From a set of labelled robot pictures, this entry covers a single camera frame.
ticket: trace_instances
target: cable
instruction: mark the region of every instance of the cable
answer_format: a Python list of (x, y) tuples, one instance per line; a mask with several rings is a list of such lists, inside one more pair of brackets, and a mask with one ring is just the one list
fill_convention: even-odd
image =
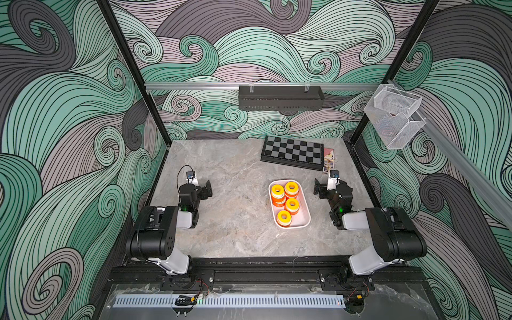
[(367, 293), (366, 293), (366, 296), (365, 296), (365, 297), (367, 297), (367, 296), (369, 296), (369, 295), (370, 295), (370, 288), (368, 288), (368, 285), (367, 285), (366, 283), (364, 283), (364, 282), (363, 282), (362, 284), (364, 284), (364, 285), (365, 285), (365, 287), (366, 287), (366, 292), (367, 292)]
[(178, 307), (186, 307), (186, 306), (194, 306), (197, 304), (197, 301), (198, 301), (198, 298), (199, 298), (199, 295), (203, 292), (203, 285), (206, 286), (206, 288), (208, 289), (208, 293), (210, 292), (210, 289), (208, 288), (207, 284), (204, 283), (204, 281), (199, 278), (198, 280), (196, 280), (196, 282), (200, 282), (201, 285), (199, 287), (199, 292), (194, 295), (193, 297), (188, 297), (188, 296), (185, 296), (185, 295), (180, 295), (178, 297), (178, 299), (176, 299), (176, 301), (174, 302), (176, 306)]
[(176, 189), (178, 190), (178, 197), (180, 196), (180, 189), (178, 187), (178, 177), (180, 176), (180, 172), (183, 170), (183, 168), (185, 167), (189, 167), (190, 170), (192, 170), (192, 172), (194, 172), (194, 169), (192, 169), (191, 166), (189, 166), (188, 164), (184, 165), (183, 167), (181, 167), (181, 169), (178, 171), (178, 174), (176, 175)]
[(153, 261), (150, 261), (145, 254), (142, 253), (142, 250), (140, 249), (140, 245), (139, 245), (139, 232), (140, 232), (140, 229), (137, 229), (137, 249), (139, 249), (139, 253), (140, 255), (147, 261), (147, 262), (153, 262)]
[(352, 291), (352, 293), (350, 294), (350, 296), (347, 298), (347, 300), (354, 294), (355, 290), (357, 290), (357, 288), (354, 289), (354, 291)]

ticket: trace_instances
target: teal swirl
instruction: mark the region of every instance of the teal swirl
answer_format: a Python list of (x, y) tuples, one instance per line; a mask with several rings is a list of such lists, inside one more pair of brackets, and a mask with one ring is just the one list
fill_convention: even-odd
[(372, 158), (380, 162), (389, 162), (396, 156), (396, 150), (388, 150), (375, 131), (375, 128), (368, 124), (362, 132), (362, 137), (365, 140), (366, 147), (370, 152)]
[(443, 102), (463, 152), (512, 199), (512, 101), (500, 74), (483, 62), (445, 59), (432, 64), (419, 87)]
[(409, 264), (423, 270), (447, 319), (469, 319), (470, 311), (464, 289), (460, 286), (457, 276), (441, 257), (429, 250), (426, 256), (411, 260)]
[(329, 61), (331, 61), (331, 69), (339, 70), (339, 57), (332, 51), (322, 51), (312, 56), (308, 62), (308, 70), (314, 74), (322, 73), (325, 70), (325, 64), (320, 61), (324, 59), (329, 59)]
[(285, 138), (342, 138), (346, 128), (338, 122), (322, 122), (307, 129), (283, 135)]
[[(334, 82), (336, 83), (381, 83), (386, 75), (389, 65), (363, 66), (344, 73)], [(363, 91), (325, 91), (335, 96), (358, 95)]]
[(94, 311), (96, 307), (93, 305), (85, 305), (78, 309), (69, 320), (84, 320), (84, 319), (92, 319), (94, 315)]
[(132, 201), (130, 214), (135, 219), (139, 216), (139, 202), (143, 194), (153, 186), (156, 174), (165, 154), (165, 144), (158, 150), (154, 160), (148, 161), (148, 153), (144, 153), (140, 158), (138, 165), (135, 169), (134, 187), (132, 191)]
[[(123, 166), (125, 146), (121, 133), (117, 129), (107, 126), (103, 128), (98, 136), (103, 139), (95, 141), (98, 145), (103, 145), (107, 140), (114, 140), (119, 146), (117, 158), (112, 162), (109, 157), (106, 157), (110, 163), (107, 167), (64, 182), (48, 191), (34, 205), (18, 233), (12, 249), (6, 281), (6, 290), (10, 293), (7, 296), (7, 307), (11, 318), (29, 318), (29, 315), (24, 312), (24, 307), (21, 305), (22, 295), (29, 281), (29, 275), (36, 270), (38, 264), (43, 262), (45, 257), (50, 257), (52, 252), (64, 250), (84, 211), (101, 195)], [(95, 151), (102, 154), (108, 153), (101, 150), (101, 148), (99, 150), (95, 149)], [(66, 227), (60, 227), (61, 223), (65, 223)], [(118, 232), (115, 231), (112, 241), (115, 240)], [(105, 252), (105, 254), (108, 254), (112, 244), (103, 242), (101, 237), (98, 240), (97, 247), (102, 252)], [(90, 292), (87, 291), (86, 294), (83, 294), (85, 291), (81, 290), (84, 286), (87, 287), (94, 281), (89, 272), (90, 270), (100, 268), (105, 258), (106, 255), (95, 253), (94, 258), (88, 259), (86, 254), (84, 261), (87, 268), (84, 270), (82, 283), (70, 305), (70, 313), (74, 313), (75, 310), (89, 304)], [(44, 268), (44, 270), (46, 271), (38, 278), (39, 283), (55, 279), (56, 275), (59, 274), (60, 268), (58, 265), (52, 265), (48, 269)], [(52, 303), (45, 312), (52, 312), (56, 306), (57, 303)]]
[(438, 172), (446, 164), (447, 158), (431, 141), (425, 132), (420, 132), (402, 149), (402, 155), (412, 170), (429, 175)]
[(286, 125), (286, 122), (271, 120), (257, 126), (253, 129), (242, 132), (238, 139), (248, 139), (248, 138), (259, 138), (262, 139), (265, 136), (273, 135), (273, 136), (282, 136), (290, 130), (290, 122)]
[(188, 35), (180, 41), (180, 51), (191, 57), (191, 45), (199, 45), (203, 50), (201, 60), (194, 63), (157, 63), (141, 69), (145, 81), (185, 81), (200, 75), (211, 75), (219, 65), (219, 55), (215, 48), (205, 39)]
[(108, 218), (116, 209), (119, 210), (119, 203), (124, 202), (121, 200), (124, 200), (124, 192), (118, 185), (111, 184), (103, 189), (98, 201), (100, 217)]
[[(421, 55), (421, 63), (413, 70), (408, 70), (407, 62), (412, 62), (414, 55)], [(412, 90), (417, 86), (421, 85), (429, 75), (432, 67), (432, 49), (429, 44), (423, 41), (417, 42), (409, 55), (407, 60), (398, 71), (395, 80), (402, 85), (405, 90)]]
[(247, 121), (237, 132), (256, 130), (255, 132), (266, 132), (267, 135), (276, 134), (280, 136), (290, 130), (290, 119), (278, 111), (251, 111), (247, 112), (247, 116)]
[(185, 131), (194, 129), (202, 129), (216, 132), (240, 132), (241, 127), (247, 123), (249, 119), (247, 111), (242, 111), (237, 105), (230, 105), (224, 110), (224, 117), (227, 121), (219, 121), (218, 119), (200, 116), (197, 120), (191, 122), (179, 122), (178, 126)]
[(119, 49), (95, 0), (80, 1), (73, 23), (76, 60), (70, 72), (108, 85), (107, 68)]
[(294, 33), (284, 35), (308, 60), (320, 51), (342, 52), (370, 41), (361, 62), (374, 64), (393, 49), (395, 29), (386, 10), (375, 0), (338, 0), (323, 6)]
[(137, 149), (126, 157), (124, 166), (119, 172), (119, 176), (117, 178), (117, 184), (125, 193), (126, 213), (129, 213), (131, 208), (134, 189), (138, 184), (144, 184), (144, 176), (150, 172), (151, 164), (149, 153), (142, 148)]
[(163, 47), (153, 32), (119, 5), (113, 3), (112, 9), (127, 41), (135, 39), (133, 52), (141, 61), (149, 64), (160, 62)]
[(186, 140), (187, 131), (185, 131), (182, 127), (173, 123), (164, 123), (164, 125), (165, 130), (167, 131), (167, 134), (169, 134), (171, 140)]
[(473, 0), (473, 3), (484, 5), (488, 7), (494, 7), (505, 12), (508, 15), (512, 15), (512, 4), (507, 0)]
[[(42, 196), (41, 178), (27, 160), (0, 154), (0, 283), (5, 283), (9, 254), (18, 231), (32, 206)], [(5, 286), (0, 286), (0, 314), (4, 311)]]
[(389, 179), (404, 190), (403, 193), (396, 195), (395, 205), (403, 207), (410, 218), (415, 217), (419, 211), (421, 199), (419, 181), (411, 167), (400, 155), (389, 162), (375, 161), (375, 164)]
[(107, 126), (98, 132), (94, 139), (94, 154), (96, 156), (96, 160), (98, 160), (98, 162), (103, 166), (109, 166), (114, 163), (116, 157), (116, 153), (113, 148), (109, 147), (103, 149), (103, 143), (110, 139), (115, 140), (118, 133), (119, 131), (117, 131), (116, 128)]
[[(339, 57), (334, 52), (314, 52), (305, 60), (306, 67), (284, 36), (265, 28), (238, 29), (220, 38), (215, 48), (219, 52), (219, 66), (251, 63), (272, 70), (290, 82), (332, 82), (339, 73)], [(325, 68), (319, 62), (324, 58), (331, 61), (331, 68), (319, 74)]]
[[(221, 81), (219, 78), (212, 76), (201, 76), (194, 77), (187, 82), (217, 82)], [(168, 96), (165, 99), (162, 109), (173, 112), (172, 101), (176, 96), (191, 96), (195, 98), (201, 104), (201, 115), (202, 116), (218, 116), (224, 117), (225, 108), (220, 106), (238, 105), (238, 92), (228, 90), (172, 90), (168, 92)]]
[(94, 241), (83, 254), (83, 263), (86, 267), (83, 271), (80, 287), (69, 306), (68, 314), (75, 314), (80, 310), (84, 312), (82, 308), (89, 304), (89, 294), (96, 280), (96, 275), (109, 255), (126, 218), (125, 198), (124, 190), (117, 184), (106, 186), (99, 195), (97, 207), (99, 216), (109, 218), (109, 223), (92, 238)]
[(368, 178), (376, 178), (380, 185), (380, 203), (383, 207), (400, 206), (408, 215), (413, 210), (413, 200), (403, 185), (388, 177), (378, 168), (370, 168), (366, 171)]
[(7, 115), (2, 150), (22, 156), (41, 169), (55, 144), (71, 128), (132, 106), (135, 85), (118, 60), (109, 64), (109, 80), (114, 89), (74, 73), (37, 78), (22, 90)]

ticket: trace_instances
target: black frame pole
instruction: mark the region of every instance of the black frame pole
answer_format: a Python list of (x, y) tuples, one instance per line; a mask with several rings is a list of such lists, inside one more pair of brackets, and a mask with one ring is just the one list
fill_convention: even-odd
[[(421, 35), (421, 32), (425, 28), (426, 23), (429, 21), (430, 16), (434, 12), (434, 9), (436, 9), (437, 4), (439, 3), (439, 0), (426, 0), (425, 4), (421, 8), (418, 17), (414, 21), (413, 25), (411, 26), (411, 29), (409, 30), (409, 33), (407, 34), (407, 37), (405, 41), (403, 42), (402, 46), (398, 50), (398, 53), (395, 56), (395, 59), (391, 63), (388, 72), (384, 76), (384, 79), (382, 80), (382, 83), (388, 83), (388, 80), (393, 80), (398, 73), (398, 70), (402, 67), (403, 62), (406, 60), (407, 56), (409, 55), (409, 52), (414, 47), (414, 44), (416, 44), (416, 41)], [(352, 134), (352, 137), (349, 140), (349, 143), (351, 146), (355, 145), (357, 140), (360, 138), (363, 130), (366, 128), (366, 125), (368, 124), (368, 117), (366, 114), (364, 114), (361, 118), (361, 121), (357, 125), (357, 128), (355, 129), (354, 133)]]
[(130, 51), (128, 42), (126, 42), (126, 38), (124, 38), (124, 35), (121, 31), (121, 27), (119, 26), (116, 16), (114, 15), (114, 10), (112, 10), (112, 7), (110, 6), (108, 0), (96, 0), (96, 2), (98, 3), (99, 9), (101, 10), (103, 17), (105, 18), (105, 21), (109, 26), (110, 32), (112, 33), (114, 40), (116, 41), (117, 46), (119, 47), (119, 50), (121, 51), (124, 61), (126, 61), (128, 70), (132, 74), (133, 79), (135, 80), (135, 84), (137, 85), (140, 93), (142, 94), (142, 99), (144, 99), (144, 102), (146, 103), (146, 106), (149, 109), (151, 116), (155, 121), (155, 124), (157, 125), (158, 131), (160, 131), (160, 134), (162, 135), (162, 138), (165, 141), (167, 147), (170, 147), (170, 145), (172, 144), (172, 140), (169, 134), (167, 133), (167, 130), (165, 129), (165, 125), (163, 124), (162, 118), (160, 118), (160, 115), (158, 114), (158, 108), (155, 102), (146, 91), (146, 87), (144, 85), (144, 78), (142, 77), (142, 74), (140, 73), (140, 70), (137, 67), (137, 64), (135, 63), (135, 58), (133, 57), (132, 52)]

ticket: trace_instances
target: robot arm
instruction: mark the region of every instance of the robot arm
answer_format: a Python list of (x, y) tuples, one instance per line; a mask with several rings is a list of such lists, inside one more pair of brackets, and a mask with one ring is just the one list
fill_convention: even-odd
[(129, 258), (152, 262), (167, 274), (184, 274), (190, 258), (174, 247), (178, 207), (144, 207), (126, 242)]
[(352, 188), (329, 171), (327, 184), (315, 179), (313, 192), (329, 201), (329, 215), (339, 230), (370, 230), (372, 245), (350, 256), (350, 268), (357, 275), (372, 274), (390, 264), (426, 255), (426, 243), (403, 208), (366, 208), (352, 212)]
[(174, 247), (176, 228), (194, 228), (199, 219), (199, 203), (212, 196), (210, 181), (200, 187), (194, 171), (179, 187), (179, 206), (144, 207), (126, 243), (129, 258), (148, 261), (169, 275), (189, 271), (190, 257)]

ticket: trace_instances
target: gray swirl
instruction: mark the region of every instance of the gray swirl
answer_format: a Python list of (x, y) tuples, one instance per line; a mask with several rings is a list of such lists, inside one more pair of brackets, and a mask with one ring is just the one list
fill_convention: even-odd
[(41, 286), (38, 295), (46, 294), (43, 299), (35, 296), (37, 284), (41, 276), (51, 267), (66, 263), (71, 270), (68, 289), (46, 320), (61, 320), (71, 303), (83, 276), (83, 260), (80, 252), (73, 248), (61, 248), (47, 255), (30, 275), (23, 290), (22, 306), (28, 314), (40, 314), (52, 306), (62, 288), (62, 278), (58, 275), (49, 277)]
[(272, 0), (270, 5), (273, 14), (258, 0), (189, 0), (171, 13), (155, 34), (176, 39), (193, 34), (211, 44), (244, 27), (264, 27), (288, 34), (300, 29), (311, 11), (311, 0), (298, 0), (293, 17), (289, 17), (290, 8), (293, 9), (290, 2), (283, 7), (281, 0)]
[[(21, 90), (34, 79), (65, 71), (75, 62), (75, 45), (68, 29), (47, 5), (37, 0), (13, 0), (8, 7), (9, 21), (20, 39), (34, 52), (0, 44), (0, 135), (5, 118)], [(34, 34), (30, 25), (40, 20), (49, 24), (58, 38), (45, 28)]]
[(428, 175), (421, 182), (419, 192), (421, 201), (432, 212), (441, 211), (446, 200), (455, 233), (475, 255), (478, 263), (507, 290), (512, 291), (512, 266), (469, 190), (455, 178), (436, 173)]

